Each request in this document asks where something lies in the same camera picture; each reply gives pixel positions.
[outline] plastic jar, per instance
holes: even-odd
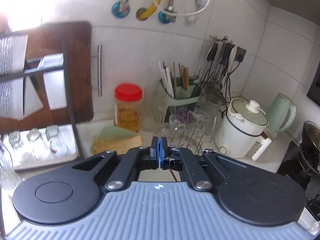
[[[121,84],[115,88],[115,122],[118,127],[139,132],[139,102],[142,90],[134,84]]]

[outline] chopsticks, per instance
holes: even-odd
[[[184,65],[179,65],[180,67],[180,77],[181,77],[181,85],[184,90],[188,90],[189,86],[189,67],[185,67]]]
[[[184,65],[180,65],[178,63],[179,67],[179,73],[180,73],[180,79],[181,79],[181,86],[184,90],[188,90],[189,86],[189,67],[185,67]],[[164,65],[164,62],[159,61],[159,70],[161,74],[162,83],[164,86],[164,89],[167,91],[167,93],[173,97],[177,98],[177,76],[176,76],[176,67],[175,62],[173,62],[173,84],[172,84],[172,76],[171,72],[168,67]]]

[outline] white tray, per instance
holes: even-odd
[[[60,129],[60,133],[61,133],[61,135],[62,135],[62,137],[63,137],[64,141],[66,142],[68,149],[69,149],[69,152],[67,153],[66,156],[62,156],[62,157],[52,157],[51,156],[48,159],[41,160],[41,161],[37,161],[36,159],[32,158],[28,162],[24,162],[24,163],[20,163],[17,160],[17,158],[15,158],[15,151],[13,150],[12,146],[9,143],[8,135],[5,135],[4,144],[6,145],[6,147],[8,148],[8,150],[12,156],[14,169],[16,171],[18,171],[18,170],[26,170],[26,169],[43,167],[43,166],[50,166],[50,165],[54,165],[54,164],[70,162],[70,161],[73,161],[74,159],[76,159],[77,157],[79,157],[79,151],[76,147],[75,137],[73,135],[72,126],[70,124],[61,125],[61,126],[59,126],[59,129]],[[45,128],[39,129],[39,131],[42,135],[44,142],[49,147],[49,142],[48,142],[47,137],[45,135]],[[29,133],[29,131],[20,132],[21,139],[26,145],[29,144],[28,139],[27,139],[28,133]]]

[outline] lid knob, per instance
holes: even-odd
[[[250,112],[253,112],[255,114],[259,113],[259,107],[260,107],[260,104],[255,101],[255,100],[250,100],[250,103],[249,104],[246,104],[245,106]]]

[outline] yellow pipe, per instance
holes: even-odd
[[[155,6],[154,3],[152,3],[150,5],[150,7],[142,14],[138,15],[138,19],[143,21],[145,19],[147,19],[149,16],[151,16],[152,14],[154,14],[154,12],[157,10],[157,7]]]

